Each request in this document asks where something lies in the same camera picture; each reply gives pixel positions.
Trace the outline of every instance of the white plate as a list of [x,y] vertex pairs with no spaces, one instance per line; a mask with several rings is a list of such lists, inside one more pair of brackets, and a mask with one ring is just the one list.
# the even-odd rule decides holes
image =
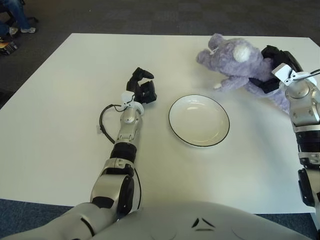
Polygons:
[[174,133],[193,146],[220,143],[229,132],[229,118],[223,107],[209,97],[188,95],[175,101],[169,111]]

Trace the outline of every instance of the plate rim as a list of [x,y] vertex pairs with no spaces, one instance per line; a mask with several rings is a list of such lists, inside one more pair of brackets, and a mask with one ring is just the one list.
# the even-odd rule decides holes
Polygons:
[[[171,121],[170,121],[170,113],[171,113],[172,107],[173,107],[173,106],[175,105],[175,103],[176,103],[177,101],[179,101],[180,99],[185,98],[185,97],[189,97],[189,96],[201,96],[201,97],[205,97],[205,98],[207,98],[207,99],[210,99],[210,100],[214,101],[215,103],[217,103],[217,104],[223,109],[223,111],[225,112],[225,115],[226,115],[226,117],[227,117],[227,119],[228,119],[228,123],[229,123],[229,124],[228,124],[228,130],[227,130],[226,135],[224,136],[224,138],[222,138],[222,139],[221,139],[220,141],[218,141],[217,143],[212,144],[212,145],[202,145],[202,146],[201,146],[201,145],[196,145],[196,144],[190,143],[190,142],[184,140],[183,138],[181,138],[181,137],[175,132],[174,128],[172,127]],[[230,130],[230,119],[229,119],[229,116],[228,116],[228,114],[227,114],[227,111],[224,109],[224,107],[221,106],[220,103],[218,103],[216,100],[212,99],[211,97],[204,96],[204,95],[201,95],[201,94],[189,94],[189,95],[184,95],[184,96],[179,97],[177,100],[175,100],[175,101],[172,103],[172,105],[171,105],[171,107],[170,107],[170,109],[169,109],[168,120],[169,120],[170,128],[172,129],[172,131],[174,132],[174,134],[175,134],[179,139],[181,139],[182,141],[184,141],[184,142],[187,143],[187,144],[190,144],[190,145],[195,146],[195,147],[200,147],[200,148],[208,148],[208,147],[212,147],[212,146],[214,146],[214,145],[217,145],[217,144],[221,143],[221,142],[228,136],[229,130]]]

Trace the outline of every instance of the gray carpet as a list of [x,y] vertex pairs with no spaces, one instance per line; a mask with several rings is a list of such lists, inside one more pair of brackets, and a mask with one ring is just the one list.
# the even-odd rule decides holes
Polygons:
[[[16,91],[71,33],[310,37],[320,45],[319,0],[26,0],[36,34],[0,55],[0,88]],[[0,14],[0,20],[6,16]],[[0,200],[0,238],[41,226],[68,207]],[[309,214],[267,214],[312,239]]]

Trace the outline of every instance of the robot forearm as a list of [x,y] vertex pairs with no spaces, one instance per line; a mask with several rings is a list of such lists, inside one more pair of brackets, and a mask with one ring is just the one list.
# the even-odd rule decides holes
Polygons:
[[304,166],[298,171],[303,202],[316,208],[320,222],[320,91],[307,72],[295,72],[281,64],[272,71],[282,81],[290,102],[290,119]]

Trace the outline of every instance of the stuffed animal ear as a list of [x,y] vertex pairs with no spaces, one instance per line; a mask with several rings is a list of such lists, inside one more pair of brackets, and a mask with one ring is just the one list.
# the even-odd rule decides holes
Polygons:
[[239,63],[248,61],[250,54],[251,51],[246,45],[238,45],[233,49],[233,57]]
[[225,39],[221,34],[219,33],[213,34],[213,36],[210,38],[208,43],[209,49],[211,50],[216,49],[224,40]]

